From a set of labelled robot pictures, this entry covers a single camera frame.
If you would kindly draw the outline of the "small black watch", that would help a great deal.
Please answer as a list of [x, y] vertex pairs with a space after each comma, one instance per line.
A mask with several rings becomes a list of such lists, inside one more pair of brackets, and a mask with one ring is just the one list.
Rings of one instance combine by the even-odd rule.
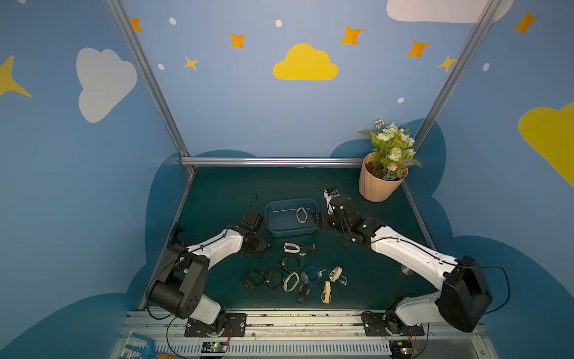
[[267, 244], [259, 253], [261, 255], [267, 255], [271, 252], [271, 250], [272, 250], [272, 247], [269, 244]]

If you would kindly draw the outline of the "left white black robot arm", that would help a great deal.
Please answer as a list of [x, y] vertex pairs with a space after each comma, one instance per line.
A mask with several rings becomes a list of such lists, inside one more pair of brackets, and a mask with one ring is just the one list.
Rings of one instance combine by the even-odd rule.
[[209, 270], [233, 254], [262, 254], [270, 250], [261, 232], [265, 218], [249, 210], [239, 224], [187, 247], [171, 245], [147, 291], [146, 300], [182, 320], [199, 324], [208, 335], [220, 334], [226, 309], [204, 295]]

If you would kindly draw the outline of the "silver chain watch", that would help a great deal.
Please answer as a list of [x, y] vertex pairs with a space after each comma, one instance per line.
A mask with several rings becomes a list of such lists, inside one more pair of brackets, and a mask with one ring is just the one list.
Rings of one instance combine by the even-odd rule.
[[348, 284], [348, 280], [346, 279], [346, 277], [344, 275], [339, 275], [339, 277], [337, 277], [335, 280], [335, 282], [341, 283], [343, 285], [347, 285]]

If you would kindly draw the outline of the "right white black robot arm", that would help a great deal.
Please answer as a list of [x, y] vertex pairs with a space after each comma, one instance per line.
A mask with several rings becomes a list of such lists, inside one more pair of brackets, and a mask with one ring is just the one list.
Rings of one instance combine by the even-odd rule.
[[334, 187], [324, 190], [323, 195], [327, 209], [315, 215], [318, 229], [338, 230], [351, 242], [400, 263], [436, 288], [435, 293], [396, 299], [382, 318], [389, 335], [401, 336], [409, 327], [425, 323], [446, 323], [465, 333], [475, 330], [493, 301], [476, 260], [441, 254], [381, 221], [363, 217], [353, 200]]

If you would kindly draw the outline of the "tan small watch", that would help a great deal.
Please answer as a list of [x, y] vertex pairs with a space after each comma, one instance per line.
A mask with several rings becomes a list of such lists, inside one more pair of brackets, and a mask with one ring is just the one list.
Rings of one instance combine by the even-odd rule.
[[331, 270], [328, 274], [329, 281], [335, 283], [339, 280], [342, 275], [342, 268], [337, 266], [335, 269]]

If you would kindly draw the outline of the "beige oval band watch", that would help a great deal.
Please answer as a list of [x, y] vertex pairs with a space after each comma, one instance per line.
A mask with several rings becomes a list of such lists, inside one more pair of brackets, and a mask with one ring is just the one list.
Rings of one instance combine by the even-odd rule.
[[309, 215], [305, 207], [301, 206], [296, 209], [296, 219], [300, 224], [306, 224], [308, 222], [308, 218]]

